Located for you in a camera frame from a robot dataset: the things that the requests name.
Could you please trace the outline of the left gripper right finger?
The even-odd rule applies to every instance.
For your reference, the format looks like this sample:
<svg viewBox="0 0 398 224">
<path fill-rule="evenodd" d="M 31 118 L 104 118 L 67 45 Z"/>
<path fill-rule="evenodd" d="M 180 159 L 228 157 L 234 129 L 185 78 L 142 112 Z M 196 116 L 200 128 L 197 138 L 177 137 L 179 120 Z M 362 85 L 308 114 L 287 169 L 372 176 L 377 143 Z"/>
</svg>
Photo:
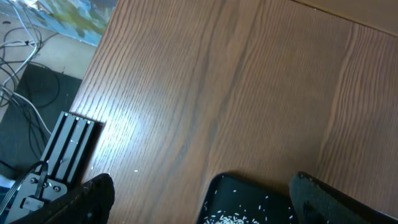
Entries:
<svg viewBox="0 0 398 224">
<path fill-rule="evenodd" d="M 397 224 L 397 218 L 374 210 L 302 171 L 291 178 L 289 194 L 300 223 Z"/>
</svg>

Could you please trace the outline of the white rice pile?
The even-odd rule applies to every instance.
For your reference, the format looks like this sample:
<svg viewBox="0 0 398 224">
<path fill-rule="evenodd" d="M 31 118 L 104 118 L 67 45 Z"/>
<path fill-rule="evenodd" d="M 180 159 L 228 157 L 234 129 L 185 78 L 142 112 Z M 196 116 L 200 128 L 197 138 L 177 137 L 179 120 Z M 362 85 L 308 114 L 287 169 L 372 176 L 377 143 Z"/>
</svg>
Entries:
<svg viewBox="0 0 398 224">
<path fill-rule="evenodd" d="M 199 224 L 294 224 L 290 200 L 271 192 L 215 190 L 206 197 Z"/>
</svg>

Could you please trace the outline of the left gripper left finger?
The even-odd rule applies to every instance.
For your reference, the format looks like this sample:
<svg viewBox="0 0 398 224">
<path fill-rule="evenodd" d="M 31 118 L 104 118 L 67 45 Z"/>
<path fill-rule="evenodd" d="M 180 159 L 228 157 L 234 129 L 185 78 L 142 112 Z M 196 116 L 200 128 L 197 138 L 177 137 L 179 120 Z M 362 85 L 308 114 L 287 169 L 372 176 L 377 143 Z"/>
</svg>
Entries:
<svg viewBox="0 0 398 224">
<path fill-rule="evenodd" d="M 114 183 L 100 174 L 60 198 L 15 221 L 16 224 L 107 224 L 114 204 Z"/>
</svg>

